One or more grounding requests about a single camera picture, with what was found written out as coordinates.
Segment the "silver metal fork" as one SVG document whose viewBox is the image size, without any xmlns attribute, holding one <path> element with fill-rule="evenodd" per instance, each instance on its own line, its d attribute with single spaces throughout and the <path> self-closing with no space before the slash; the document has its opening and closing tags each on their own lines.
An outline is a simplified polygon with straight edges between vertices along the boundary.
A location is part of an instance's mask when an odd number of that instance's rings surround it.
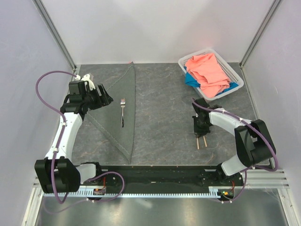
<svg viewBox="0 0 301 226">
<path fill-rule="evenodd" d="M 121 127 L 124 127 L 124 108 L 126 105 L 126 100 L 124 98 L 120 101 L 120 107 L 121 107 Z"/>
</svg>

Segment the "grey cloth napkin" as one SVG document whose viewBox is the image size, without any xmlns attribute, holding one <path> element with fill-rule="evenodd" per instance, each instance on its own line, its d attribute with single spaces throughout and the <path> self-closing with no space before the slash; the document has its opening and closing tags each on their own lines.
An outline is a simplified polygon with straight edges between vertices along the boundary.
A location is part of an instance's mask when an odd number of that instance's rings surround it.
<svg viewBox="0 0 301 226">
<path fill-rule="evenodd" d="M 84 65 L 103 84 L 113 102 L 90 111 L 83 122 L 80 148 L 86 160 L 107 164 L 130 164 L 135 135 L 136 73 L 133 63 Z"/>
</svg>

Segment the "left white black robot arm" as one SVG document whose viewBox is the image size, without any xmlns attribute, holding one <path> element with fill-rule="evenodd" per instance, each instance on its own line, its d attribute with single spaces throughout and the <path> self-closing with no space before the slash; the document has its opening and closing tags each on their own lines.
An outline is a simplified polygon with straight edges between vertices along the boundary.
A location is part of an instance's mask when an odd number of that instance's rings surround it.
<svg viewBox="0 0 301 226">
<path fill-rule="evenodd" d="M 75 166 L 71 156 L 75 138 L 85 115 L 113 102 L 103 84 L 96 87 L 89 81 L 72 81 L 59 113 L 60 123 L 52 147 L 34 165 L 42 190 L 46 194 L 76 192 L 85 181 L 99 185 L 103 173 L 96 162 Z"/>
</svg>

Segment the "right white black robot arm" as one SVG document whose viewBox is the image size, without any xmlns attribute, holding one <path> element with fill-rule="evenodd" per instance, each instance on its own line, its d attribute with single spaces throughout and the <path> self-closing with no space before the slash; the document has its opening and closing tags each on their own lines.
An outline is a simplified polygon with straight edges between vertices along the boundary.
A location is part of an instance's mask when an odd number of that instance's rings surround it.
<svg viewBox="0 0 301 226">
<path fill-rule="evenodd" d="M 210 133 L 211 126 L 218 126 L 235 138 L 236 154 L 217 166 L 218 184 L 227 185 L 233 175 L 249 169 L 278 170 L 276 148 L 264 121 L 240 118 L 219 105 L 211 107 L 203 98 L 193 99 L 192 106 L 196 137 L 203 137 Z"/>
</svg>

